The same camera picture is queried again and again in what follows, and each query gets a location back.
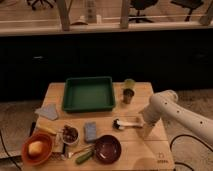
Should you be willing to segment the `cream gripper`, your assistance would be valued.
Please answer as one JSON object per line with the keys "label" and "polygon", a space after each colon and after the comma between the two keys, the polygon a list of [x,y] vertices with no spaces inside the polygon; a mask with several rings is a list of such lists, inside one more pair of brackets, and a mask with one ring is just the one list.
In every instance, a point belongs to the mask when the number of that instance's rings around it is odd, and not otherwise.
{"label": "cream gripper", "polygon": [[137,133],[142,139],[146,139],[155,125],[153,123],[146,123],[142,117],[138,117],[137,121],[141,125],[141,128],[137,130]]}

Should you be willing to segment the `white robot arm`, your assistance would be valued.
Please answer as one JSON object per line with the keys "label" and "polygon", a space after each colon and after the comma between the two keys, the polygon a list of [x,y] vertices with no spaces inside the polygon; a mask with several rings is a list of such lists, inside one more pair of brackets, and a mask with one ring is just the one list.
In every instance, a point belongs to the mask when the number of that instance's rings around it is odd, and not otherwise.
{"label": "white robot arm", "polygon": [[173,90],[154,93],[150,96],[148,105],[140,111],[144,126],[150,127],[150,129],[145,131],[145,136],[150,134],[152,127],[165,114],[174,118],[209,146],[213,147],[213,120],[185,109],[178,105],[177,102],[178,95]]}

